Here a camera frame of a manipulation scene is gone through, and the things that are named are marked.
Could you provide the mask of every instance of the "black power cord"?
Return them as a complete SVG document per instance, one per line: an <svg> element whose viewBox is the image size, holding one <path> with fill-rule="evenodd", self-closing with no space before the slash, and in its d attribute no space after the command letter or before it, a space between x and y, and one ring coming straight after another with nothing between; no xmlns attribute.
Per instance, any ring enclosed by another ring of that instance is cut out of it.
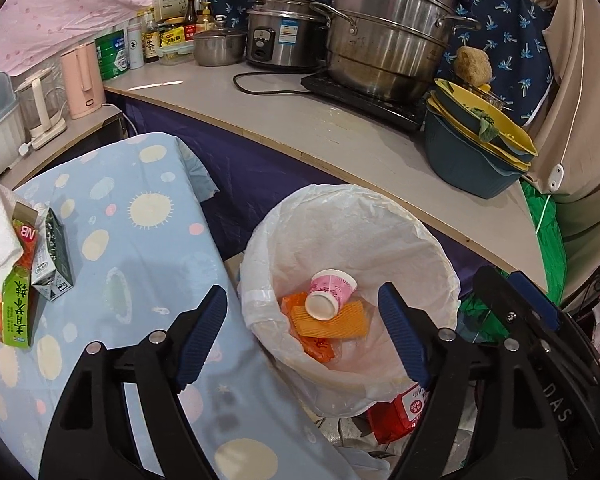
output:
<svg viewBox="0 0 600 480"><path fill-rule="evenodd" d="M279 71L275 71L275 72L242 72L242 73L236 74L234 76L234 85L240 92L243 92L243 93L249 94L249 95L311 94L312 92L309 92L308 90L269 90L269 91L254 92L253 90L247 90L243 86L240 86L240 83L238 83L238 79L240 79L241 77L248 76L248 75L299 74L299 73L311 73L311 72L298 72L298 70L288 70L288 71L282 71L282 72L279 72Z"/></svg>

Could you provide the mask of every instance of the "rice cooker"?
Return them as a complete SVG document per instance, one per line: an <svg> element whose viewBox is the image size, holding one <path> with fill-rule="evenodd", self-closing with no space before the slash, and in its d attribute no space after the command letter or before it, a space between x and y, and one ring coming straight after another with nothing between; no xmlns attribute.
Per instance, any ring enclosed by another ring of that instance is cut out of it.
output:
<svg viewBox="0 0 600 480"><path fill-rule="evenodd" d="M327 18L311 8L323 0L254 0L249 15L247 61L280 70L313 70L324 64Z"/></svg>

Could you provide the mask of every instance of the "blue gripper pad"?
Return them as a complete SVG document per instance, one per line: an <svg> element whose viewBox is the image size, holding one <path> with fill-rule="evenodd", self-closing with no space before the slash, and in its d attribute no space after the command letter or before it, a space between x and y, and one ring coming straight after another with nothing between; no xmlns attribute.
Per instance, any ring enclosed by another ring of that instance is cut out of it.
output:
<svg viewBox="0 0 600 480"><path fill-rule="evenodd" d="M197 380L226 317L224 288L215 286L212 292L210 298L205 298L208 299L208 305L180 351L175 379L181 389Z"/></svg>
<svg viewBox="0 0 600 480"><path fill-rule="evenodd" d="M398 352L407 375L424 389L429 387L431 374L427 368L427 351L414 327L409 323L404 300L389 283L378 290L378 310Z"/></svg>
<svg viewBox="0 0 600 480"><path fill-rule="evenodd" d="M517 271L512 272L507 281L516 289L516 292L525 298L533 309L541 317L542 322L549 330L555 332L560 328L560 320L558 318L558 310L555 305L533 284L533 282Z"/></svg>

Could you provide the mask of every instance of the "sauce bottle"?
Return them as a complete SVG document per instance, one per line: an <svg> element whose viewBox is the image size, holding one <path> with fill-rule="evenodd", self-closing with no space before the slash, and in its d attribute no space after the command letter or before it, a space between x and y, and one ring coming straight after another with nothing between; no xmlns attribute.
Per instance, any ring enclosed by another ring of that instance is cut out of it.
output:
<svg viewBox="0 0 600 480"><path fill-rule="evenodd" d="M198 16L194 0L187 0L187 12L184 13L184 39L185 41L193 40L196 33L196 23Z"/></svg>
<svg viewBox="0 0 600 480"><path fill-rule="evenodd" d="M198 23L196 25L196 33L205 32L216 27L216 22L211 15L211 4L209 2L202 3L202 15L198 16Z"/></svg>
<svg viewBox="0 0 600 480"><path fill-rule="evenodd" d="M144 59L147 63L158 61L156 48L160 46L160 32L155 23L154 8L149 7L145 13L146 25L144 26Z"/></svg>

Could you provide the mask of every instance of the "green can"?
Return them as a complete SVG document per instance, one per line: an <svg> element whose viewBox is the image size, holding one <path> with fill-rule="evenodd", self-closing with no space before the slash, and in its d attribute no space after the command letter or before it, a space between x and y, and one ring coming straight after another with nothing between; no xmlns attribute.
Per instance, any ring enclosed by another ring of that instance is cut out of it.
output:
<svg viewBox="0 0 600 480"><path fill-rule="evenodd" d="M98 66L103 81L123 74L128 70L124 30L117 30L106 36L96 38L95 43L96 52L98 53Z"/></svg>

